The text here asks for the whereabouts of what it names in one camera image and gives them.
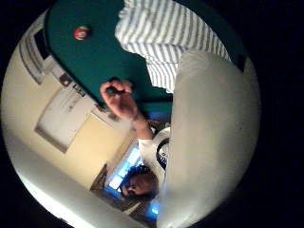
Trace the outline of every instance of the red billiard ball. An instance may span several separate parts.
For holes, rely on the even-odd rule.
[[[89,34],[89,28],[86,26],[80,26],[75,29],[74,31],[74,37],[77,40],[84,40],[88,37]]]

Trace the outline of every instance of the white sleeve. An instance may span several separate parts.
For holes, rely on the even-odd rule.
[[[211,28],[172,0],[124,0],[115,36],[123,49],[145,58],[152,85],[170,93],[186,50],[204,50],[229,60],[225,46]]]
[[[153,142],[152,140],[140,140],[139,139],[140,152],[143,153],[144,150],[152,144],[152,142]]]

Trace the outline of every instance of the person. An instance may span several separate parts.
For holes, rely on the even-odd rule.
[[[108,92],[113,87],[121,91],[120,94]],[[125,175],[120,186],[122,195],[130,200],[152,200],[160,192],[164,180],[170,127],[154,136],[148,120],[131,97],[132,84],[127,80],[109,80],[101,84],[100,93],[115,115],[131,123],[144,163],[132,167]]]

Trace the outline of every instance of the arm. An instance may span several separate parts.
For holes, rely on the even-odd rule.
[[[106,89],[111,86],[114,86],[119,91],[124,91],[124,93],[120,95],[107,93]],[[128,81],[114,80],[102,84],[100,91],[106,105],[115,113],[115,115],[125,121],[131,122],[138,139],[152,140],[153,132],[147,119],[139,111],[136,103],[131,97],[131,87],[132,84]]]

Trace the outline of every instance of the hand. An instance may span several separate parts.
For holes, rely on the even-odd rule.
[[[106,92],[108,87],[115,87],[119,91],[124,91],[123,94],[109,94]],[[106,105],[119,118],[131,122],[138,114],[138,107],[131,97],[132,84],[127,80],[114,80],[101,85],[100,92]]]

